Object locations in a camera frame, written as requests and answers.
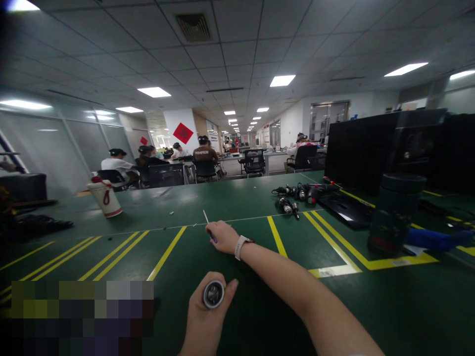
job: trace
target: white watch strap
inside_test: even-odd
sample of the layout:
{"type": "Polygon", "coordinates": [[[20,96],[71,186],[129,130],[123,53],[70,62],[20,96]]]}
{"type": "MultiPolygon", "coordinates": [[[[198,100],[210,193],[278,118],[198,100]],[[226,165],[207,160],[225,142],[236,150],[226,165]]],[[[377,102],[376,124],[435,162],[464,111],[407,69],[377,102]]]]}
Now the white watch strap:
{"type": "Polygon", "coordinates": [[[236,257],[236,259],[238,259],[239,261],[241,260],[241,258],[239,257],[241,254],[241,248],[246,242],[254,242],[254,240],[248,239],[247,237],[241,235],[239,240],[237,241],[236,249],[234,250],[234,257],[236,257]]]}

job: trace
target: hand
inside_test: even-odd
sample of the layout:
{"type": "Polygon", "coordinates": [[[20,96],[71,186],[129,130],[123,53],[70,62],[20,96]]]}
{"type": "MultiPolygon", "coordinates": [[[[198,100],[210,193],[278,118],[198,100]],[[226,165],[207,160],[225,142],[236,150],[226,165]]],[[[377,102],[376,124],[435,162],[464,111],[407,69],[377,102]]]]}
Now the hand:
{"type": "Polygon", "coordinates": [[[230,225],[224,221],[210,222],[206,225],[206,232],[212,232],[218,242],[211,240],[218,251],[234,255],[239,235],[230,225]]]}
{"type": "Polygon", "coordinates": [[[224,276],[208,272],[190,298],[188,306],[187,334],[181,356],[215,355],[221,338],[223,321],[238,287],[238,280],[232,280],[226,287],[224,276]],[[215,309],[208,309],[203,302],[204,288],[212,280],[219,280],[225,287],[224,298],[215,309]]]}

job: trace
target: brown shirt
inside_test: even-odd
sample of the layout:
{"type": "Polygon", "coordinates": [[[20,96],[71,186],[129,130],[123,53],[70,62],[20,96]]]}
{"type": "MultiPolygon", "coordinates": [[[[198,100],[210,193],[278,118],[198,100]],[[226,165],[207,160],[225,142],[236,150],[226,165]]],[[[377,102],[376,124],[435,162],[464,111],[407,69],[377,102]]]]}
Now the brown shirt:
{"type": "Polygon", "coordinates": [[[215,159],[216,161],[219,160],[216,151],[209,146],[200,146],[195,148],[193,151],[193,158],[197,161],[200,160],[211,160],[215,159]]]}

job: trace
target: finger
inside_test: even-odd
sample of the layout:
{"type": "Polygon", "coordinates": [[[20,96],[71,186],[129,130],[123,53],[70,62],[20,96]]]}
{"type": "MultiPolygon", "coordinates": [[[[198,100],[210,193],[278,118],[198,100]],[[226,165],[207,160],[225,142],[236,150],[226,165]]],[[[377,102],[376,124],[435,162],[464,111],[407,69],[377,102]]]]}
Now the finger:
{"type": "Polygon", "coordinates": [[[237,279],[233,279],[229,282],[228,286],[224,291],[224,299],[219,306],[219,310],[222,310],[224,313],[228,311],[231,302],[233,301],[234,294],[236,294],[236,289],[238,288],[239,281],[237,279]]]}

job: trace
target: green workbench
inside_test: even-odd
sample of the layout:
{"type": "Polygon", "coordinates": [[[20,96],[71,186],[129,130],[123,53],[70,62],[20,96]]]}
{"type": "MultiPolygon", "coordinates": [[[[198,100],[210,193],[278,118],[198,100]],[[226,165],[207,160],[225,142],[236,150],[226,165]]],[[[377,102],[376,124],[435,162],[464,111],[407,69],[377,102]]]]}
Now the green workbench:
{"type": "MultiPolygon", "coordinates": [[[[238,233],[310,270],[387,355],[474,355],[475,247],[384,259],[368,251],[368,230],[350,229],[318,204],[300,203],[299,221],[276,210],[273,188],[322,182],[322,176],[305,172],[121,192],[117,197],[124,212],[111,219],[104,218],[91,196],[61,200],[39,212],[73,221],[75,227],[12,247],[0,264],[0,307],[9,306],[5,296],[12,280],[48,263],[27,280],[35,275],[52,282],[153,279],[159,308],[153,337],[143,339],[143,354],[176,355],[185,335],[188,299],[213,270],[240,282],[218,354],[313,355],[293,311],[243,262],[209,243],[205,210],[210,221],[227,221],[238,233]]],[[[376,201],[356,190],[347,193],[376,201]]],[[[424,198],[445,207],[475,206],[470,197],[442,191],[426,192],[424,198]]],[[[445,221],[421,212],[414,223],[450,231],[445,221]]]]}

